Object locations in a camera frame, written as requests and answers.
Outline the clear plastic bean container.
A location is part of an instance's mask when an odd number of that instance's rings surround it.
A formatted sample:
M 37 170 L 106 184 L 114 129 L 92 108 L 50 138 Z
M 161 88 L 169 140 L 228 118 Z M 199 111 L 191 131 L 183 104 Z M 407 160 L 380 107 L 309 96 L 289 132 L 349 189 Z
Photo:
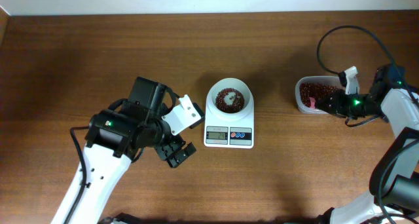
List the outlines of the clear plastic bean container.
M 305 114 L 326 114 L 326 112 L 318 109 L 315 103 L 340 89 L 343 89 L 343 87 L 338 77 L 303 77 L 295 86 L 295 98 L 299 111 Z

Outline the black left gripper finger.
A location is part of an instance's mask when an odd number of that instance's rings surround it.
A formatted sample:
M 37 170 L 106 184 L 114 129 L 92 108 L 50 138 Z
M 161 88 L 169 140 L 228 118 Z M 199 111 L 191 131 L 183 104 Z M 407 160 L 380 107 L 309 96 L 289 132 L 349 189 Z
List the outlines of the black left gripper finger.
M 170 168 L 177 168 L 196 152 L 193 143 L 189 143 L 184 149 L 180 149 L 167 159 Z
M 170 141 L 163 143 L 162 145 L 156 146 L 155 151 L 161 160 L 168 160 L 179 152 L 185 145 L 183 140 L 181 141 Z

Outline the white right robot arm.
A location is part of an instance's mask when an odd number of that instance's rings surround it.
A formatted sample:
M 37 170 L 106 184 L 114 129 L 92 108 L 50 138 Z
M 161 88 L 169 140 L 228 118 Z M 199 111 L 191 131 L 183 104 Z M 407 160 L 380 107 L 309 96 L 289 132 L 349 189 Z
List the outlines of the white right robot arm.
M 349 121 L 381 118 L 395 136 L 370 178 L 369 191 L 351 203 L 330 208 L 316 223 L 395 223 L 418 217 L 418 91 L 405 83 L 404 69 L 379 67 L 368 94 L 339 90 L 315 106 Z

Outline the red beans in container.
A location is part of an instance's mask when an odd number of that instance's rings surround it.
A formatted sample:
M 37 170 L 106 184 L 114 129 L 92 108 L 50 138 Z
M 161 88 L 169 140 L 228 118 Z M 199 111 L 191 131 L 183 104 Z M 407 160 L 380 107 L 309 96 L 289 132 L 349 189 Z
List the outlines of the red beans in container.
M 319 83 L 302 83 L 299 86 L 301 102 L 310 108 L 309 97 L 316 99 L 316 102 L 333 92 L 340 90 L 337 86 Z

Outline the white digital kitchen scale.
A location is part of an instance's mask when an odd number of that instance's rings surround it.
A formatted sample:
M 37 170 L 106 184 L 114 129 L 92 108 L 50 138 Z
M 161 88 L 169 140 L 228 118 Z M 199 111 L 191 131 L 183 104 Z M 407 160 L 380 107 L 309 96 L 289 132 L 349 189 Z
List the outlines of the white digital kitchen scale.
M 254 100 L 246 84 L 233 86 L 244 97 L 244 107 L 237 113 L 225 113 L 216 105 L 216 97 L 225 88 L 212 87 L 206 98 L 204 145 L 234 149 L 251 149 L 255 145 Z

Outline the white round bowl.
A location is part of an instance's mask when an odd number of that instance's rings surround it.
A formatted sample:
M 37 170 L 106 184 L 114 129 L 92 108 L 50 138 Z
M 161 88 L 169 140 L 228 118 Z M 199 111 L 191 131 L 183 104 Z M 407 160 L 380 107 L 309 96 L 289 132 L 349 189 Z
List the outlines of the white round bowl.
M 235 115 L 246 115 L 250 111 L 254 111 L 254 100 L 253 94 L 245 82 L 236 78 L 225 78 L 215 83 L 210 91 L 208 92 L 207 104 L 209 107 L 213 107 L 214 111 L 224 115 L 233 115 L 233 113 L 225 113 L 216 106 L 216 98 L 220 91 L 226 88 L 233 88 L 239 91 L 244 97 L 244 106 L 241 111 L 235 113 Z

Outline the pink measuring scoop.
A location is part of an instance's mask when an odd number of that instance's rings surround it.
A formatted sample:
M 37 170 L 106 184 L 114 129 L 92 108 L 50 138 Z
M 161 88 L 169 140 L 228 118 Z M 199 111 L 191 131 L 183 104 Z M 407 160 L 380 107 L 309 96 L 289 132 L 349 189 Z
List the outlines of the pink measuring scoop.
M 316 108 L 316 99 L 313 97 L 309 97 L 310 100 L 310 108 L 315 109 Z

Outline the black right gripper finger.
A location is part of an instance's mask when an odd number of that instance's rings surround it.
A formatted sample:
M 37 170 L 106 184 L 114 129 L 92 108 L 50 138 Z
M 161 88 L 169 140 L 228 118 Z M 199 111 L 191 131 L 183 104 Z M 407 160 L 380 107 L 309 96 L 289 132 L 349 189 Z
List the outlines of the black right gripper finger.
M 336 109 L 342 103 L 343 91 L 336 91 L 315 103 L 317 109 Z
M 318 106 L 319 110 L 322 110 L 330 115 L 333 115 L 335 117 L 341 117 L 342 115 L 338 112 L 337 108 L 332 105 L 320 105 Z

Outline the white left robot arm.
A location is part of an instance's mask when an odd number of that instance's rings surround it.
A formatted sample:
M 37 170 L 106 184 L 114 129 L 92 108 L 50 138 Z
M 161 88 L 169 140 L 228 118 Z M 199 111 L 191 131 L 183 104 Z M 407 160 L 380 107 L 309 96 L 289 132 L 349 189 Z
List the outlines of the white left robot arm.
M 73 141 L 80 164 L 53 223 L 97 223 L 113 189 L 147 147 L 170 168 L 177 168 L 196 151 L 180 133 L 204 119 L 204 112 L 188 96 L 138 77 L 128 98 L 90 119 L 84 128 L 85 146 Z

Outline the red beans in bowl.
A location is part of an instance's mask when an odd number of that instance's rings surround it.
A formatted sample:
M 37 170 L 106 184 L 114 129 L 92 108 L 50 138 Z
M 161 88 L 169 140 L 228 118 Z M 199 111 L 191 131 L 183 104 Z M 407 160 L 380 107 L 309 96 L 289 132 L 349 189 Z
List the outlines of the red beans in bowl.
M 225 88 L 217 94 L 215 106 L 224 113 L 238 113 L 244 108 L 244 95 L 234 88 Z

